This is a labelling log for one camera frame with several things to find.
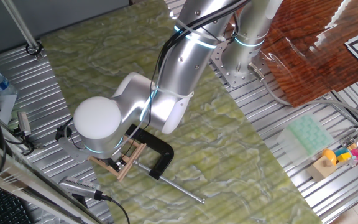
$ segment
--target mounting plate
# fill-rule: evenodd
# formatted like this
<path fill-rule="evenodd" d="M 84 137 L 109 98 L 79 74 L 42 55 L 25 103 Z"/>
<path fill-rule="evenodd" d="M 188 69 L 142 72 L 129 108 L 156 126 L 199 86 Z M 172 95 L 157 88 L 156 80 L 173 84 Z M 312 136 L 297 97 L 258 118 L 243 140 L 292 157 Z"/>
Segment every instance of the mounting plate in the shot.
<path fill-rule="evenodd" d="M 255 76 L 252 72 L 230 74 L 224 68 L 224 65 L 222 63 L 222 53 L 224 49 L 227 47 L 228 42 L 229 40 L 218 44 L 218 46 L 215 48 L 214 52 L 212 53 L 211 61 L 214 64 L 214 66 L 220 71 L 222 77 L 225 79 L 227 84 L 229 84 L 233 88 L 237 88 L 247 83 L 248 81 L 255 79 Z M 256 60 L 255 65 L 260 69 L 260 71 L 263 74 L 270 73 L 270 69 L 266 65 L 265 60 L 263 58 L 259 58 L 258 60 Z"/>

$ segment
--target marble table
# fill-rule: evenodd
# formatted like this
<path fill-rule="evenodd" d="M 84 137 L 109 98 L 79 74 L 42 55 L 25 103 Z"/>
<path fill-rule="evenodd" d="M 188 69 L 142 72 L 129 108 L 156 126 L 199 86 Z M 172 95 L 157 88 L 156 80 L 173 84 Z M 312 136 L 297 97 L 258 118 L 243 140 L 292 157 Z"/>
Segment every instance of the marble table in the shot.
<path fill-rule="evenodd" d="M 89 97 L 112 96 L 130 72 L 150 78 L 174 23 L 162 0 L 148 0 L 43 37 L 71 113 Z M 131 223 L 321 223 L 209 67 L 179 127 L 169 135 L 147 130 L 174 148 L 163 175 L 206 203 L 136 166 L 118 182 L 95 164 Z M 150 167 L 157 157 L 146 149 L 139 161 Z M 115 204 L 109 208 L 126 223 Z"/>

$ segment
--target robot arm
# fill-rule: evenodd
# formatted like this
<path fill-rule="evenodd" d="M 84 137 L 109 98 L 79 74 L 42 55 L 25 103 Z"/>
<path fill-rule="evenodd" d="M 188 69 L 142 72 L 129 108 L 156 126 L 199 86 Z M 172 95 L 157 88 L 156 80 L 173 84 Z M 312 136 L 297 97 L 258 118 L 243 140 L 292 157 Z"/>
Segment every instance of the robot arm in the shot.
<path fill-rule="evenodd" d="M 254 27 L 254 19 L 265 18 L 260 21 L 261 24 L 255 26 L 256 28 L 262 27 L 259 30 L 267 32 L 272 15 L 274 16 L 281 1 L 253 0 L 244 9 L 251 16 L 242 16 L 247 21 L 245 19 L 241 21 L 241 30 L 246 29 L 244 24 Z M 174 34 L 183 27 L 189 29 L 185 24 L 227 7 L 233 2 L 240 1 L 187 0 L 174 27 Z M 272 6 L 277 6 L 277 8 L 273 9 L 271 15 L 271 12 L 268 11 Z M 163 60 L 157 84 L 151 83 L 151 80 L 140 74 L 130 73 L 119 85 L 111 99 L 93 97 L 82 102 L 75 111 L 74 125 L 87 148 L 87 153 L 100 159 L 112 158 L 114 161 L 119 159 L 121 156 L 119 151 L 125 143 L 123 136 L 133 123 L 149 123 L 165 134 L 175 130 L 193 96 L 196 84 L 218 44 L 218 40 L 210 37 L 219 37 L 223 34 L 231 16 L 232 13 L 206 24 L 197 29 L 196 33 L 188 34 L 175 44 Z M 244 36 L 241 41 L 253 43 L 261 41 L 261 38 L 248 40 Z M 246 45 L 230 46 L 235 49 L 239 48 L 236 49 L 237 52 L 227 49 L 228 52 L 233 52 L 231 54 L 237 54 L 236 57 L 239 57 L 240 53 L 249 51 L 249 47 Z M 259 49 L 260 47 L 252 51 L 258 54 Z"/>

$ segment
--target wooden block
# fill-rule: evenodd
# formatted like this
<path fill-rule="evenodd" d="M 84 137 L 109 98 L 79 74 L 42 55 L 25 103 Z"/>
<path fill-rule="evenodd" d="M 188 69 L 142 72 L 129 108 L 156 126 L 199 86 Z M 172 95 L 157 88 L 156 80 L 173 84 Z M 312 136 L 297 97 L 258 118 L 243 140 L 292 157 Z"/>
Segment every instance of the wooden block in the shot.
<path fill-rule="evenodd" d="M 323 180 L 331 175 L 336 170 L 336 166 L 325 167 L 324 164 L 328 162 L 331 163 L 331 161 L 326 156 L 323 156 L 313 165 L 309 166 L 306 171 L 314 178 L 316 182 L 319 182 L 320 180 Z"/>
<path fill-rule="evenodd" d="M 353 150 L 353 149 L 357 149 L 357 145 L 355 143 L 351 144 L 350 146 L 347 147 L 348 150 Z"/>
<path fill-rule="evenodd" d="M 333 166 L 333 162 L 324 160 L 323 165 L 324 165 L 324 167 L 330 167 L 330 166 Z"/>

